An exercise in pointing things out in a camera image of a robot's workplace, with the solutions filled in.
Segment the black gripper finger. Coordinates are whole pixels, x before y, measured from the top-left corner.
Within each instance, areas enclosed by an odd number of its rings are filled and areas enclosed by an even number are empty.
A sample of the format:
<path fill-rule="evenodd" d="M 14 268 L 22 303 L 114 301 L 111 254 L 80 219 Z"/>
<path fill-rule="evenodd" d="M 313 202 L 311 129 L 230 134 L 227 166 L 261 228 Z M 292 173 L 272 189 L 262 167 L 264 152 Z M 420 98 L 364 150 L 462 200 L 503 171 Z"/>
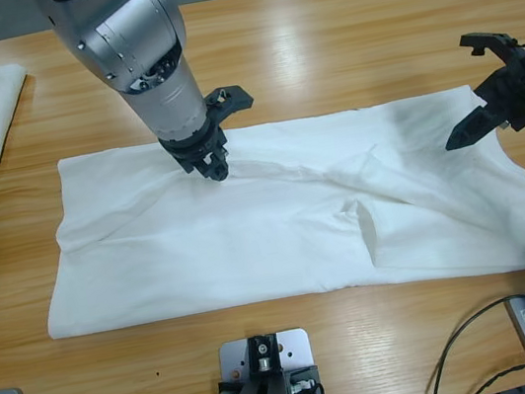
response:
<path fill-rule="evenodd" d="M 493 71 L 476 87 L 474 94 L 491 105 L 513 102 L 516 99 L 515 83 L 514 75 L 504 66 Z"/>
<path fill-rule="evenodd" d="M 229 165 L 227 164 L 227 152 L 225 150 L 212 153 L 211 165 L 213 166 L 213 179 L 217 181 L 226 180 L 229 175 Z"/>
<path fill-rule="evenodd" d="M 194 168 L 206 179 L 211 180 L 217 177 L 215 160 L 212 154 L 194 161 Z"/>
<path fill-rule="evenodd" d="M 448 151 L 466 148 L 507 121 L 504 114 L 492 112 L 488 106 L 476 107 L 452 129 L 445 148 Z"/>

